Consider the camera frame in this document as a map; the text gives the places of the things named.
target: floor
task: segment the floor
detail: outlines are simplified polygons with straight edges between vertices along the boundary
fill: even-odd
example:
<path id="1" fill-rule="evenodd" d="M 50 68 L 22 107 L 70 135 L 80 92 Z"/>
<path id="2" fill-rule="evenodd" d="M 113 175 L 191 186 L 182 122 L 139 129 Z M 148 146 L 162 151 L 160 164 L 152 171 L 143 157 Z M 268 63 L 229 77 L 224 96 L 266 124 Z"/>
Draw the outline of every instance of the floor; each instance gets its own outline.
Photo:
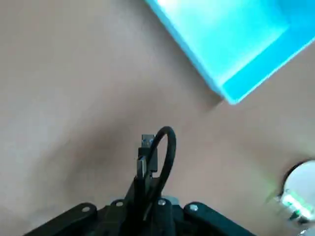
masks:
<path id="1" fill-rule="evenodd" d="M 123 196 L 141 134 L 164 125 L 178 139 L 166 195 L 294 235 L 266 201 L 315 153 L 315 45 L 230 106 L 141 0 L 2 0 L 0 32 L 0 235 Z"/>

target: black mount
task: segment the black mount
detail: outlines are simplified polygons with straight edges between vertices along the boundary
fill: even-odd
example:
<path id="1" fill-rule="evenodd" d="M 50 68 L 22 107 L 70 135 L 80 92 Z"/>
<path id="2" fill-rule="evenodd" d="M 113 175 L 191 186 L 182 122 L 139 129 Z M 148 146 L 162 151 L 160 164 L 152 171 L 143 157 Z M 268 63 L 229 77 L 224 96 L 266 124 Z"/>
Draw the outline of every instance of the black mount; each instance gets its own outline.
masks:
<path id="1" fill-rule="evenodd" d="M 167 154 L 161 175 L 157 146 L 168 136 Z M 203 203 L 184 209 L 161 197 L 175 158 L 176 137 L 170 127 L 156 135 L 142 135 L 137 174 L 124 199 L 97 210 L 90 203 L 79 204 L 25 236 L 253 236 Z"/>

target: white round object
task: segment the white round object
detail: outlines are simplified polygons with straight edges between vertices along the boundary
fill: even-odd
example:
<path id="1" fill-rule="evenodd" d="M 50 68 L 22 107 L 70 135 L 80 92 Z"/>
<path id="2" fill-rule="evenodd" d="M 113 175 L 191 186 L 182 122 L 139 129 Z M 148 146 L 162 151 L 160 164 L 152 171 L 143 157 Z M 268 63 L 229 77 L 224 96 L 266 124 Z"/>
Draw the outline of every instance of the white round object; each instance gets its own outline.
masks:
<path id="1" fill-rule="evenodd" d="M 315 160 L 295 168 L 287 177 L 283 190 L 284 204 L 290 203 L 306 218 L 315 220 Z"/>

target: cyan box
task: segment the cyan box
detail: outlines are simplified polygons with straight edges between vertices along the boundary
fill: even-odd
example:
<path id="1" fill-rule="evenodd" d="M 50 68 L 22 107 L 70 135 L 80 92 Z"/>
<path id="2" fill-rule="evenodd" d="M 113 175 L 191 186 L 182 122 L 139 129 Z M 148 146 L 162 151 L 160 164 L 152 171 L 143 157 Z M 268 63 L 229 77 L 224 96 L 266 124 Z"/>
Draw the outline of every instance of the cyan box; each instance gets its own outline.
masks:
<path id="1" fill-rule="evenodd" d="M 207 84 L 230 104 L 315 38 L 315 0 L 146 0 Z"/>

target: black plastic part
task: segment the black plastic part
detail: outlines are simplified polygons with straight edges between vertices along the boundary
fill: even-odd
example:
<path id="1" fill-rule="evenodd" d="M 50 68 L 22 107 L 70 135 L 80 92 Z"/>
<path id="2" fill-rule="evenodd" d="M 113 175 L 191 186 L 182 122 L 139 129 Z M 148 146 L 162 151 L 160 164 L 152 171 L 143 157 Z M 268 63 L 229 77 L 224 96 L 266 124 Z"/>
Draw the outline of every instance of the black plastic part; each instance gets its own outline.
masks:
<path id="1" fill-rule="evenodd" d="M 96 206 L 90 203 L 82 203 L 34 229 L 25 236 L 74 235 L 76 231 L 81 231 L 81 227 L 90 224 L 96 218 Z"/>
<path id="2" fill-rule="evenodd" d="M 196 205 L 197 211 L 190 209 Z M 186 219 L 197 224 L 201 231 L 207 231 L 218 236 L 254 236 L 251 232 L 229 220 L 225 216 L 199 202 L 192 202 L 184 207 Z"/>
<path id="3" fill-rule="evenodd" d="M 173 207 L 169 200 L 161 199 L 164 205 L 156 201 L 152 209 L 152 232 L 156 236 L 176 236 L 175 223 L 173 219 Z"/>
<path id="4" fill-rule="evenodd" d="M 148 156 L 150 152 L 149 147 L 139 147 L 138 149 L 138 158 L 142 156 Z M 156 149 L 153 153 L 152 160 L 150 162 L 150 166 L 148 167 L 148 170 L 152 173 L 158 172 L 158 150 Z"/>

